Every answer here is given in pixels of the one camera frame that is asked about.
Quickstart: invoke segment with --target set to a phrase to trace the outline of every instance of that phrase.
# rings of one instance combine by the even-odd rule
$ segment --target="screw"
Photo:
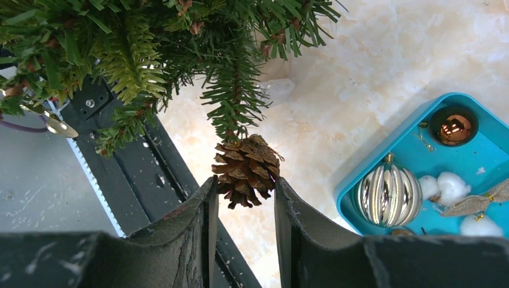
[[[92,99],[86,100],[85,105],[89,108],[93,108],[95,106],[95,101]]]

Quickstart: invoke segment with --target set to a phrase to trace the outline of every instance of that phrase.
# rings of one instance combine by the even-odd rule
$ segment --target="pine cone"
[[[223,165],[212,165],[212,171],[219,176],[219,194],[230,199],[228,208],[237,204],[252,208],[262,203],[256,197],[255,190],[264,198],[279,178],[279,159],[276,152],[264,141],[262,136],[253,134],[234,144],[217,144],[215,160]]]

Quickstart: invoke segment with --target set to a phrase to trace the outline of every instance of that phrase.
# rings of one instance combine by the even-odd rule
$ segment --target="marble surface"
[[[288,78],[290,95],[251,133],[286,161],[281,175],[309,204],[341,225],[334,187],[420,104],[465,92],[509,122],[509,0],[341,0],[334,39],[272,62],[263,79]],[[164,126],[198,182],[211,176],[218,138],[198,87],[184,89]],[[220,218],[263,287],[280,287],[273,199]]]

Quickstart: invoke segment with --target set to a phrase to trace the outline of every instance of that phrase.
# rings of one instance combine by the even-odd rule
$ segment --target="burlap bow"
[[[465,197],[440,215],[443,217],[455,217],[476,214],[484,212],[492,202],[501,203],[506,201],[509,201],[509,179],[497,184],[482,196],[471,195]]]

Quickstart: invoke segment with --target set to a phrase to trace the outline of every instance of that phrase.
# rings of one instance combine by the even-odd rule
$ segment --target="cotton ball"
[[[488,216],[479,218],[469,215],[465,217],[460,226],[460,234],[463,236],[492,236],[503,237],[504,231]]]
[[[451,172],[442,172],[437,178],[437,183],[441,192],[438,204],[441,206],[453,206],[472,190],[460,176]]]
[[[421,184],[421,189],[423,191],[424,199],[430,199],[431,197],[440,193],[440,189],[438,188],[438,182],[435,177],[426,175],[419,178],[419,184]]]

